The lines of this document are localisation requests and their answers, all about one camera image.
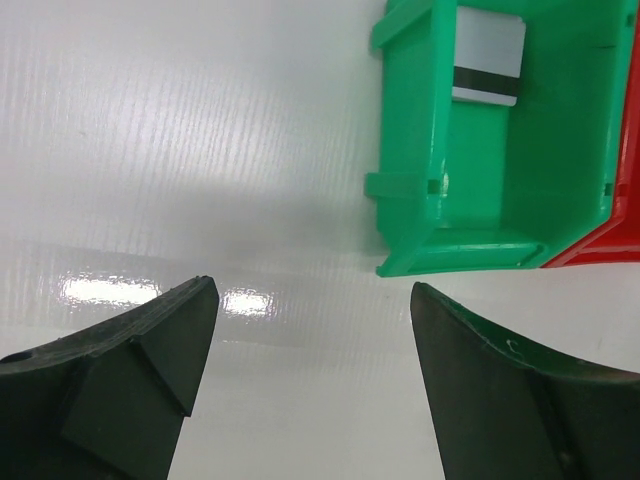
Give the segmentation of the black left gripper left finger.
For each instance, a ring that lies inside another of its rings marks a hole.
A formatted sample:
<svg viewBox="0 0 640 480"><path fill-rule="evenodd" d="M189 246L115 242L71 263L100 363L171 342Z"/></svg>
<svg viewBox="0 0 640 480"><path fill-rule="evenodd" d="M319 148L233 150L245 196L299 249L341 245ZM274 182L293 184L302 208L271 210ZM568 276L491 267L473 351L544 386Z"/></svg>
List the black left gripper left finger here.
<svg viewBox="0 0 640 480"><path fill-rule="evenodd" d="M197 276L1 361L5 479L164 479L194 409L218 313Z"/></svg>

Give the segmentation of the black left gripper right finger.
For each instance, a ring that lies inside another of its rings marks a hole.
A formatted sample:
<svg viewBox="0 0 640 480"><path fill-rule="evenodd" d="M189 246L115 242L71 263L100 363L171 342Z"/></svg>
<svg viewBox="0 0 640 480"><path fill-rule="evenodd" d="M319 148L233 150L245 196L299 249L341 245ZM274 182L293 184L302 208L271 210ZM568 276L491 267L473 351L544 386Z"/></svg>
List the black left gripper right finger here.
<svg viewBox="0 0 640 480"><path fill-rule="evenodd" d="M446 478L638 478L638 374L544 346L426 283L410 311Z"/></svg>

